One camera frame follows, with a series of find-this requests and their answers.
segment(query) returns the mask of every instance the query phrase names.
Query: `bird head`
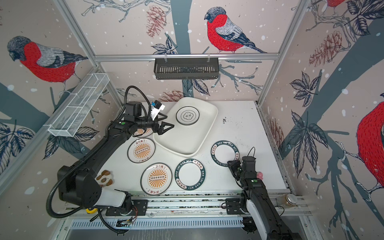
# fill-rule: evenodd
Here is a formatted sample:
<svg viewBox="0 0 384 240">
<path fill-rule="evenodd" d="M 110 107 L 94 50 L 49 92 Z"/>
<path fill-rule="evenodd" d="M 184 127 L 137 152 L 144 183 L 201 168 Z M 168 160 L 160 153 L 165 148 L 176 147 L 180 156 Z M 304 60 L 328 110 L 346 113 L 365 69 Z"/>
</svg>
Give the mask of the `bird head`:
<svg viewBox="0 0 384 240">
<path fill-rule="evenodd" d="M 24 36 L 17 36 L 11 39 L 8 42 L 7 48 L 9 56 L 12 58 L 12 60 L 15 61 L 17 59 L 20 59 L 21 61 L 25 61 L 26 57 L 24 54 L 24 47 L 30 42 L 31 40 Z"/>
<path fill-rule="evenodd" d="M 214 19 L 220 15 L 220 14 L 226 14 L 224 8 L 222 7 L 213 7 L 213 8 L 210 8 L 208 11 L 207 11 L 207 14 L 205 15 L 204 17 L 204 20 L 208 20 L 208 22 L 212 23 L 214 21 Z"/>
</svg>

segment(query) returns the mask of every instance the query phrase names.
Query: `black wire basket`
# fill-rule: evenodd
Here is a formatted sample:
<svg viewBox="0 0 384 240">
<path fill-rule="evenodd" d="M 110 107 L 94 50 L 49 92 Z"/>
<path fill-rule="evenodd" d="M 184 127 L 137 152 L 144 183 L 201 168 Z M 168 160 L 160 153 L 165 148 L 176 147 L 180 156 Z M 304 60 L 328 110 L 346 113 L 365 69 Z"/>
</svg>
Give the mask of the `black wire basket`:
<svg viewBox="0 0 384 240">
<path fill-rule="evenodd" d="M 218 58 L 156 58 L 156 79 L 216 79 Z"/>
</svg>

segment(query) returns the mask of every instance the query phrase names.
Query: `jar lid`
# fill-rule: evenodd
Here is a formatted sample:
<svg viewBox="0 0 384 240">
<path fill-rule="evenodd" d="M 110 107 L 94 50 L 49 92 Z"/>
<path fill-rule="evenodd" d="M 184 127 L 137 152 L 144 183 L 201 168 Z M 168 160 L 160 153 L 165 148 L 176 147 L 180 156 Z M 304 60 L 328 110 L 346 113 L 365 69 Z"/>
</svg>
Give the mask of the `jar lid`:
<svg viewBox="0 0 384 240">
<path fill-rule="evenodd" d="M 291 204 L 296 204 L 297 203 L 297 197 L 290 193 L 287 195 L 287 201 L 290 202 Z"/>
</svg>

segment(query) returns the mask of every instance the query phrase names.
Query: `wire basket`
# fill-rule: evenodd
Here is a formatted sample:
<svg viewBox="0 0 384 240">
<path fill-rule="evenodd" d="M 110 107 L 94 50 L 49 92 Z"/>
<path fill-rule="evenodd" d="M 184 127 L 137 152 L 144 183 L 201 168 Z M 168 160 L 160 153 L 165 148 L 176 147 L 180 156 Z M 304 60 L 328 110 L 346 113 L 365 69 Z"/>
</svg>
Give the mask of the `wire basket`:
<svg viewBox="0 0 384 240">
<path fill-rule="evenodd" d="M 109 77 L 105 73 L 89 74 L 87 78 L 87 82 L 77 93 L 70 94 L 74 95 L 73 99 L 49 127 L 48 131 L 52 135 L 73 137 L 109 83 Z"/>
<path fill-rule="evenodd" d="M 216 79 L 218 58 L 156 58 L 156 79 Z"/>
</svg>

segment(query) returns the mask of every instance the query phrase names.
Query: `white mesh basket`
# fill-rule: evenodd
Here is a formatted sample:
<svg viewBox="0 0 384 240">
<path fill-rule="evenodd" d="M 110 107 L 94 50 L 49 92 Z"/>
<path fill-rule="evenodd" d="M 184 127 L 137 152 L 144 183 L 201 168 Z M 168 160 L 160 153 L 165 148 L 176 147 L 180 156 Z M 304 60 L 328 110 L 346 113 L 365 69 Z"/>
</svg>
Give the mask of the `white mesh basket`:
<svg viewBox="0 0 384 240">
<path fill-rule="evenodd" d="M 84 86 L 77 93 L 71 94 L 75 96 L 49 127 L 48 131 L 52 135 L 73 137 L 109 83 L 106 73 L 89 74 L 87 78 Z"/>
</svg>

